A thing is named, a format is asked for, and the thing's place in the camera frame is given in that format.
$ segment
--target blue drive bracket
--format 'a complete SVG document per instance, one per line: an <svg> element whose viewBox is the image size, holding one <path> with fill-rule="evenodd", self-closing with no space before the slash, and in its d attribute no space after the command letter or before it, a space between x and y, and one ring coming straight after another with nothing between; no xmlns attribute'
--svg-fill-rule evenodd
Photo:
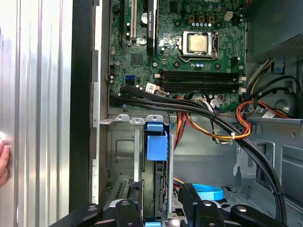
<svg viewBox="0 0 303 227"><path fill-rule="evenodd" d="M163 123L147 123L147 131L164 131L161 136L147 136L147 160L167 161L168 135L166 130L163 130Z"/></svg>

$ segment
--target pci express slot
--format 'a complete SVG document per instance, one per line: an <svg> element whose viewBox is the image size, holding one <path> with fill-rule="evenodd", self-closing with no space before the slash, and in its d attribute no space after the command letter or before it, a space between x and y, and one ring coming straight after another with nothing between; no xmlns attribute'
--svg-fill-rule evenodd
<svg viewBox="0 0 303 227"><path fill-rule="evenodd" d="M154 56L156 49L156 12L158 0L148 0L147 14L147 54Z"/></svg>
<svg viewBox="0 0 303 227"><path fill-rule="evenodd" d="M132 0L131 12L131 40L137 40L137 0Z"/></svg>
<svg viewBox="0 0 303 227"><path fill-rule="evenodd" d="M204 81L204 82L234 82L238 81L239 75L236 73L224 72L181 72L164 71L162 74L166 81Z"/></svg>
<svg viewBox="0 0 303 227"><path fill-rule="evenodd" d="M238 84L203 84L203 83L177 83L162 82L161 86L165 92L191 92L202 90L206 93L235 93L239 89Z"/></svg>
<svg viewBox="0 0 303 227"><path fill-rule="evenodd" d="M125 22L124 22L124 20L125 20L125 0L120 0L119 42L122 47L125 42L125 36L124 36Z"/></svg>

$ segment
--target sticker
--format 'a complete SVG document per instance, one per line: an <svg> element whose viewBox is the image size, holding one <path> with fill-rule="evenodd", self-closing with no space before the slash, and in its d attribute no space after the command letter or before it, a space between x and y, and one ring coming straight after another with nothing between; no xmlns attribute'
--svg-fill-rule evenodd
<svg viewBox="0 0 303 227"><path fill-rule="evenodd" d="M213 100L211 100L210 105L211 105L212 107L216 107L216 106L217 106L217 107L220 107L220 105L222 105L222 102L221 102L220 99L214 98Z"/></svg>
<svg viewBox="0 0 303 227"><path fill-rule="evenodd" d="M155 84L147 83L146 89L145 89L146 92L154 94L155 90L156 90L156 85Z"/></svg>
<svg viewBox="0 0 303 227"><path fill-rule="evenodd" d="M161 90L158 90L156 92L156 95L157 96L161 96L161 97L166 97L167 96L167 93L165 91L161 91Z"/></svg>
<svg viewBox="0 0 303 227"><path fill-rule="evenodd" d="M276 114L272 112L271 110L268 110L262 118L273 118Z"/></svg>

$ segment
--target ventilation holes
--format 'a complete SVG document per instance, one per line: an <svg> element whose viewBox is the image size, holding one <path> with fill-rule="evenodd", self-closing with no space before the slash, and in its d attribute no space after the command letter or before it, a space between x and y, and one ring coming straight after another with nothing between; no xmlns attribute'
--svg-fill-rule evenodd
<svg viewBox="0 0 303 227"><path fill-rule="evenodd" d="M266 59L275 57L303 57L303 35L290 39L276 49L265 53L263 57Z"/></svg>
<svg viewBox="0 0 303 227"><path fill-rule="evenodd" d="M115 195L115 200L118 200L121 198L121 194L122 194L122 189L124 187L124 182L120 182L119 183L119 187L118 187L118 190L117 190L117 193Z"/></svg>

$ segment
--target blue tab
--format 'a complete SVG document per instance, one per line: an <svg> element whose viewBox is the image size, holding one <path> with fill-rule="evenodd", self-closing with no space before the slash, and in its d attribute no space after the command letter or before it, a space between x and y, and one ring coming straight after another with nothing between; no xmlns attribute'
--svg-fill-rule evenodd
<svg viewBox="0 0 303 227"><path fill-rule="evenodd" d="M147 131L163 131L163 123L147 123Z"/></svg>
<svg viewBox="0 0 303 227"><path fill-rule="evenodd" d="M145 222L145 227L161 227L161 222L159 221Z"/></svg>
<svg viewBox="0 0 303 227"><path fill-rule="evenodd" d="M193 184L195 190L198 192L201 200L222 200L224 199L224 193L221 188L212 187L203 184Z"/></svg>
<svg viewBox="0 0 303 227"><path fill-rule="evenodd" d="M147 160L167 161L167 132L164 136L147 136Z"/></svg>

